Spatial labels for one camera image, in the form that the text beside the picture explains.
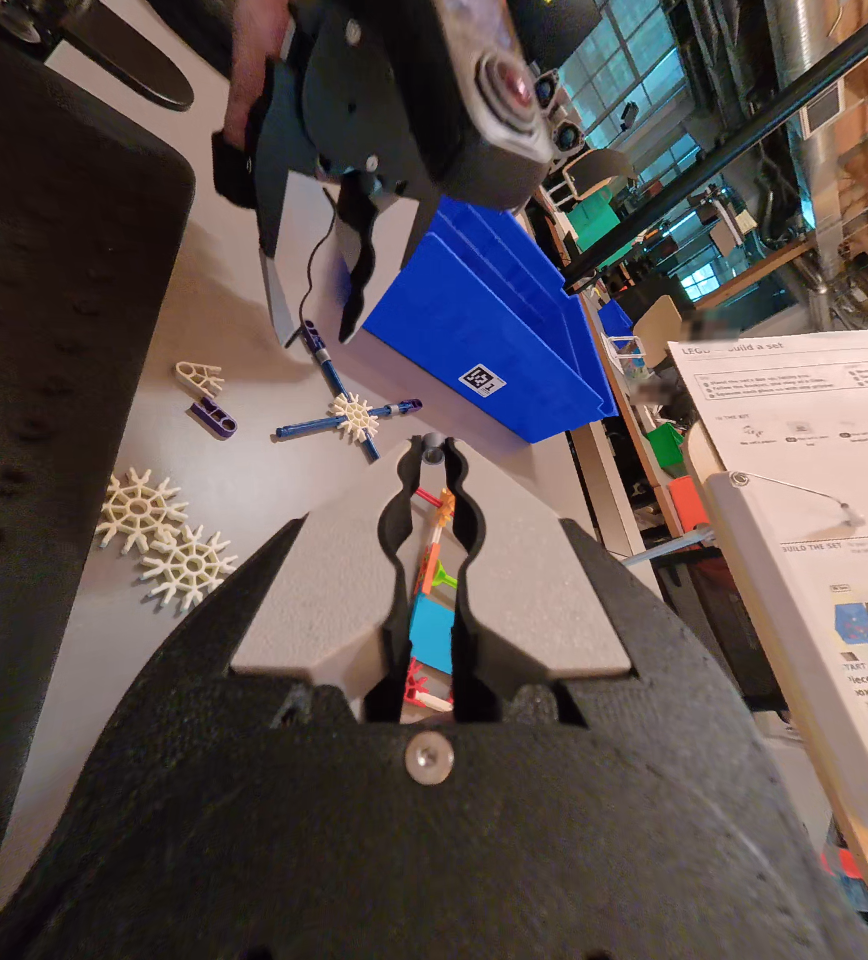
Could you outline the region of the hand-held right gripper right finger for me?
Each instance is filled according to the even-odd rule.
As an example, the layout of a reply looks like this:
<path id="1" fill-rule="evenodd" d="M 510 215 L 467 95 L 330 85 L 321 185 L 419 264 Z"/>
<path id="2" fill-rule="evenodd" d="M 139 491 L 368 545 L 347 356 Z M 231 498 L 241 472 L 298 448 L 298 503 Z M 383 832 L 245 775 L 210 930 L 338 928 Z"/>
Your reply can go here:
<path id="1" fill-rule="evenodd" d="M 444 468 L 466 552 L 452 632 L 455 719 L 496 721 L 525 687 L 629 676 L 560 516 L 464 440 L 445 441 Z"/>

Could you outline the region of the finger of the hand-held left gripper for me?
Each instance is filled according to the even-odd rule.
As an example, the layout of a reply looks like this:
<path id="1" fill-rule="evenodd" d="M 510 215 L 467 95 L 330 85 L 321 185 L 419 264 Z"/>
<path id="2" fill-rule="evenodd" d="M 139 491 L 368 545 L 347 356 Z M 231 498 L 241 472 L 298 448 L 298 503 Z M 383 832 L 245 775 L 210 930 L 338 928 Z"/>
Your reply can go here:
<path id="1" fill-rule="evenodd" d="M 259 262 L 273 333 L 288 348 L 300 332 L 304 267 L 293 255 L 269 257 L 262 250 Z"/>
<path id="2" fill-rule="evenodd" d="M 336 236 L 349 284 L 341 344 L 355 338 L 403 269 L 419 205 L 415 198 L 369 188 L 366 178 L 342 179 Z"/>

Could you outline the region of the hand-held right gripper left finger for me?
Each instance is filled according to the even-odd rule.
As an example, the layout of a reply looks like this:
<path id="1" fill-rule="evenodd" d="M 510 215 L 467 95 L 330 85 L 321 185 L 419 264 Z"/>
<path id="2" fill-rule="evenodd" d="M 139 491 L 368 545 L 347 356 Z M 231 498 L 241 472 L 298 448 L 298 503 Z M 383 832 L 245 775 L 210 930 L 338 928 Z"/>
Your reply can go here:
<path id="1" fill-rule="evenodd" d="M 409 438 L 303 518 L 230 668 L 288 680 L 276 722 L 302 722 L 316 690 L 360 722 L 400 722 L 411 654 L 401 547 L 412 536 L 421 441 Z"/>

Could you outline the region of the small white snowflake connector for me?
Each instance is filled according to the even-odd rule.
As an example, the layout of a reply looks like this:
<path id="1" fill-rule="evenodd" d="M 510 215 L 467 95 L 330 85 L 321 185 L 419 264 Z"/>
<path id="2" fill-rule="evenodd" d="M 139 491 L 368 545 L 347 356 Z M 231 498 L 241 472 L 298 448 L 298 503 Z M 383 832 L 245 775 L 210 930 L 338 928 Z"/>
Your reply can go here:
<path id="1" fill-rule="evenodd" d="M 336 429 L 351 444 L 372 441 L 378 433 L 380 417 L 371 413 L 369 402 L 363 401 L 355 392 L 338 393 L 332 400 L 329 411 L 340 418 Z"/>

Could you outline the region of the person's left hand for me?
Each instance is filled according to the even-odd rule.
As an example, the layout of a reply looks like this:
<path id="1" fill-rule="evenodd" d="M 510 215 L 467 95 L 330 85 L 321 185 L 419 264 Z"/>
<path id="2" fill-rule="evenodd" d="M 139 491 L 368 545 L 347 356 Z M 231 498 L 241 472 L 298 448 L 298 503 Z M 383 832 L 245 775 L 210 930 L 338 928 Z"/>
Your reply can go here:
<path id="1" fill-rule="evenodd" d="M 223 135 L 240 152 L 246 148 L 249 115 L 262 94 L 267 62 L 280 56 L 290 23 L 288 1 L 238 1 L 235 5 Z"/>

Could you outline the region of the blue plastic bin with tag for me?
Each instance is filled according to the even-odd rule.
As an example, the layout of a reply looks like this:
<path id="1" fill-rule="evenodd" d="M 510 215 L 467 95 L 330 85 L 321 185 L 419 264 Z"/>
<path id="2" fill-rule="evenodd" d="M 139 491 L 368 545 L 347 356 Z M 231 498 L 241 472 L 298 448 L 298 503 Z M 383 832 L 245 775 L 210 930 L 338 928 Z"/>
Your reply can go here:
<path id="1" fill-rule="evenodd" d="M 365 329 L 530 444 L 619 413 L 582 300 L 507 211 L 442 198 Z"/>

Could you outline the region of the white fan connector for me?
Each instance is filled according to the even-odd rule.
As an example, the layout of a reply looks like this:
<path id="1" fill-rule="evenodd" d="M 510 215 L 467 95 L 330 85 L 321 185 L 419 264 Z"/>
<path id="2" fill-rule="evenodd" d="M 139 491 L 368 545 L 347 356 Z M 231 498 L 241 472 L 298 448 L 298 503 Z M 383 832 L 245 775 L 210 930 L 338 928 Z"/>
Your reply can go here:
<path id="1" fill-rule="evenodd" d="M 177 382 L 195 400 L 207 398 L 217 401 L 225 384 L 222 374 L 221 366 L 188 361 L 176 362 L 174 366 L 174 376 Z"/>

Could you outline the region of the large white snowflake connector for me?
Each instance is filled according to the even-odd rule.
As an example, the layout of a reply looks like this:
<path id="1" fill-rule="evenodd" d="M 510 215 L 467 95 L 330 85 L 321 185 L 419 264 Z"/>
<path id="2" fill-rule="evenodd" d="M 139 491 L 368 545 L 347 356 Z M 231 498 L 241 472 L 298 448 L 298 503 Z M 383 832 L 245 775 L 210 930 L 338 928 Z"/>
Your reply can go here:
<path id="1" fill-rule="evenodd" d="M 204 538 L 202 526 L 162 531 L 141 558 L 140 580 L 152 584 L 146 596 L 162 608 L 176 601 L 177 612 L 186 614 L 235 571 L 238 558 L 229 546 L 219 532 Z"/>
<path id="2" fill-rule="evenodd" d="M 129 467 L 124 479 L 111 474 L 101 515 L 94 531 L 99 549 L 121 538 L 121 554 L 146 555 L 155 543 L 165 543 L 188 521 L 187 503 L 176 503 L 180 489 L 169 479 L 151 485 L 151 470 L 139 474 Z"/>

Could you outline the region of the orange panel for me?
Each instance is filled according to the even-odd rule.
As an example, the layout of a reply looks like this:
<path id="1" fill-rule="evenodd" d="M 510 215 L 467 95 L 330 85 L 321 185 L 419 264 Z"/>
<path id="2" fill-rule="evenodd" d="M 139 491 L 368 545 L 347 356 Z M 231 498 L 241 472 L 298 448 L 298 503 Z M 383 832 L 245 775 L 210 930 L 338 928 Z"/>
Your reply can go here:
<path id="1" fill-rule="evenodd" d="M 692 477 L 682 476 L 671 480 L 667 484 L 667 491 L 684 534 L 691 533 L 700 526 L 711 524 Z"/>

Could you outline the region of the green storage box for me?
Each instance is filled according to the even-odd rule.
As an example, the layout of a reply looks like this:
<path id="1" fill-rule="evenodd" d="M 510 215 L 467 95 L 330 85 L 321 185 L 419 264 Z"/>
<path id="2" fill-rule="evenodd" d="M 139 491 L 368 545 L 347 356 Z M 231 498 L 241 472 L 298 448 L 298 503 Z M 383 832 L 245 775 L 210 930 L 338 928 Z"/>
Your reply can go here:
<path id="1" fill-rule="evenodd" d="M 669 472 L 684 462 L 685 437 L 674 423 L 661 423 L 645 434 L 645 440 L 662 470 Z"/>

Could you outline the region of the black perforated board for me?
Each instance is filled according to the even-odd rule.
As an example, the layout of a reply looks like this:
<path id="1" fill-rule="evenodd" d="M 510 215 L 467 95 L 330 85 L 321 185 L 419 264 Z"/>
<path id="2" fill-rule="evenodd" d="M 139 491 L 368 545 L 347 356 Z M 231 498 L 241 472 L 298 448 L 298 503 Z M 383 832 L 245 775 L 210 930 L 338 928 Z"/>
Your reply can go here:
<path id="1" fill-rule="evenodd" d="M 195 184 L 0 41 L 0 849 Z"/>

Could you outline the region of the black metal pole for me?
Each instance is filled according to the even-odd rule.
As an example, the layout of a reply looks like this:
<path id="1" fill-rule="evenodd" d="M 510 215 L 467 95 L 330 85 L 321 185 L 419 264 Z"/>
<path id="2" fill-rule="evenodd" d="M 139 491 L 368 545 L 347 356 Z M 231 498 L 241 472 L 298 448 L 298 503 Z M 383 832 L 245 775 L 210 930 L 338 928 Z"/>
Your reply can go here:
<path id="1" fill-rule="evenodd" d="M 680 174 L 659 194 L 561 269 L 563 288 L 579 292 L 595 282 L 604 262 L 633 243 L 668 211 L 704 186 L 843 76 L 868 60 L 868 22 L 779 92 L 716 150 Z"/>

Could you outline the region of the colourful toy car frame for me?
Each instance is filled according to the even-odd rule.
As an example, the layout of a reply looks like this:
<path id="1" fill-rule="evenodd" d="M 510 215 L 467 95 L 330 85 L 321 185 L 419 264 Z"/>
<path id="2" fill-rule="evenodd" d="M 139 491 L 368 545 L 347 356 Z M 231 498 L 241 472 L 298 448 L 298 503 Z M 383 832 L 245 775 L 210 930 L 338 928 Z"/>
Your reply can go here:
<path id="1" fill-rule="evenodd" d="M 438 497 L 422 488 L 418 494 L 434 507 L 435 512 L 413 589 L 408 631 L 411 657 L 403 702 L 437 714 L 451 714 L 454 707 L 452 680 L 448 682 L 447 693 L 438 696 L 428 690 L 427 677 L 430 670 L 452 677 L 454 609 L 437 602 L 432 594 L 438 587 L 457 590 L 457 579 L 445 570 L 440 559 L 442 534 L 453 519 L 455 496 L 446 487 Z"/>

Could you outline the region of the silver ventilation duct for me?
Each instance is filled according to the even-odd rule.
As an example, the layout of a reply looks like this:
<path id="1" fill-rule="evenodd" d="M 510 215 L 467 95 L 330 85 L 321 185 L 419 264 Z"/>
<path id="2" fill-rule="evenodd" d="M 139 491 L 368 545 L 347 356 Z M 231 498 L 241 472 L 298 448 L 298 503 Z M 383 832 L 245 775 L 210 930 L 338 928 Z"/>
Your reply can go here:
<path id="1" fill-rule="evenodd" d="M 785 90 L 835 49 L 840 3 L 766 1 L 764 7 L 777 79 Z M 842 108 L 843 84 L 837 81 L 799 108 L 787 125 L 801 212 L 814 230 L 818 257 L 831 272 L 840 266 L 844 241 L 835 135 Z"/>

